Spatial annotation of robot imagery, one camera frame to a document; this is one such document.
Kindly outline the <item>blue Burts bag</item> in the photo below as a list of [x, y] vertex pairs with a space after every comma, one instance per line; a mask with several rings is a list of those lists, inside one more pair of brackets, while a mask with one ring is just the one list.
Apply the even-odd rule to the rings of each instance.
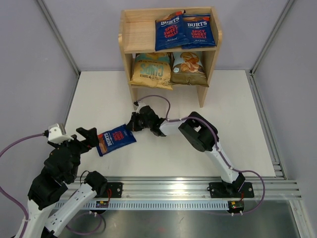
[[191, 14], [183, 17], [186, 37], [189, 43], [182, 49], [215, 47], [209, 14]]
[[126, 124], [99, 134], [98, 139], [97, 152], [100, 157], [136, 142], [133, 133], [128, 130]]
[[155, 21], [155, 51], [180, 47], [188, 44], [183, 15], [185, 10], [174, 12]]

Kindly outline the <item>yellow kettle chips bag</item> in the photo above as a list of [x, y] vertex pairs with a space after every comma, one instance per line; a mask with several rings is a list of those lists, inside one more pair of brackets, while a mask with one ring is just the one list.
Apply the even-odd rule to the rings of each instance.
[[168, 53], [136, 54], [131, 85], [173, 90]]

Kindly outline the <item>light blue cassava chips bag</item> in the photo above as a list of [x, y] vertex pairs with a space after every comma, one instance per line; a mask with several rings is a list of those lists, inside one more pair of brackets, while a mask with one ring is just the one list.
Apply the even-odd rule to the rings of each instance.
[[171, 83], [208, 87], [207, 76], [201, 61], [202, 52], [173, 52]]

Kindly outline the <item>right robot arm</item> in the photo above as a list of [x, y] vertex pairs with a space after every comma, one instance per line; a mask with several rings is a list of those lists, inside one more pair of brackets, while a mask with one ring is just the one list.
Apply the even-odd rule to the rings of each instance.
[[149, 129], [159, 137], [181, 133], [194, 149], [205, 153], [220, 172], [220, 193], [233, 197], [242, 192], [245, 177], [224, 153], [217, 129], [197, 112], [182, 119], [164, 119], [150, 106], [139, 106], [132, 113], [127, 128], [134, 132]]

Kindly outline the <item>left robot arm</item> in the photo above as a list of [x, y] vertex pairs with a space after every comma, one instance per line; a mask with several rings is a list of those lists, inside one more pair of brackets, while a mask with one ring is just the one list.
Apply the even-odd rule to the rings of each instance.
[[78, 173], [81, 155], [99, 144], [97, 129], [77, 128], [84, 137], [67, 135], [62, 124], [54, 124], [44, 132], [54, 149], [44, 161], [40, 174], [32, 181], [28, 192], [27, 227], [25, 238], [56, 238], [68, 222], [90, 199], [102, 197], [107, 191], [106, 178], [97, 171], [88, 173], [84, 182], [55, 214], [51, 211], [68, 190]]

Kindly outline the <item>wooden two-tier shelf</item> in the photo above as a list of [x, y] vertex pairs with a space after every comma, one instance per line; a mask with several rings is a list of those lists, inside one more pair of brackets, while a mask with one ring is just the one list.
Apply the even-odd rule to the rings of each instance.
[[[155, 21], [174, 12], [185, 10], [184, 15], [209, 14], [211, 30], [216, 43], [215, 47], [182, 49], [182, 46], [155, 51], [156, 27]], [[170, 67], [173, 67], [173, 52], [202, 52], [202, 64], [210, 86], [211, 77], [215, 69], [217, 57], [222, 43], [222, 28], [214, 7], [173, 7], [173, 8], [146, 8], [146, 9], [126, 9], [121, 12], [118, 43], [121, 57], [126, 73], [128, 88], [131, 99], [138, 98], [137, 90], [144, 86], [131, 85], [129, 82], [133, 75], [136, 54], [139, 53], [163, 53], [170, 56]], [[197, 88], [198, 102], [204, 105], [208, 87], [195, 86]]]

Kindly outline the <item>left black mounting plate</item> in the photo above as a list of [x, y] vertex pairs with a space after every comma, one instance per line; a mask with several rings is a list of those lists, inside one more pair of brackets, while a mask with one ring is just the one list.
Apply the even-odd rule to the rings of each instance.
[[123, 191], [123, 183], [121, 182], [108, 182], [106, 185], [106, 190], [102, 195], [97, 196], [97, 198], [121, 198]]

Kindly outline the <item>black mounting plate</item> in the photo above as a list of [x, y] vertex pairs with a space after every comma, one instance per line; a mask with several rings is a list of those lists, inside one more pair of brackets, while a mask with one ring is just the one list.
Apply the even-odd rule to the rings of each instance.
[[210, 182], [207, 189], [211, 198], [254, 198], [254, 191], [251, 182], [244, 182], [237, 188], [231, 184], [225, 185], [222, 182]]
[[97, 198], [121, 198], [123, 191], [123, 183], [121, 182], [108, 182], [106, 185], [106, 190], [102, 195], [97, 196]]

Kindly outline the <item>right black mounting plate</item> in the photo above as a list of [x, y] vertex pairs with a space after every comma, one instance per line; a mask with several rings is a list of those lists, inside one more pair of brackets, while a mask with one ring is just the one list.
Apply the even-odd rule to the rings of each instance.
[[251, 182], [244, 182], [237, 188], [231, 184], [225, 185], [222, 182], [210, 182], [207, 189], [211, 198], [254, 198], [254, 191]]

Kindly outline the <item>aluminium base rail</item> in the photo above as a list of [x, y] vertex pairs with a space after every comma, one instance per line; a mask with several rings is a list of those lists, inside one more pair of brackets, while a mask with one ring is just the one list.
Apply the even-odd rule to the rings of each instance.
[[[301, 200], [302, 193], [295, 180], [287, 179], [279, 162], [274, 162], [276, 177], [260, 179], [244, 173], [253, 185], [254, 200]], [[121, 200], [211, 200], [209, 183], [219, 177], [132, 177], [107, 176], [109, 182], [122, 183]]]

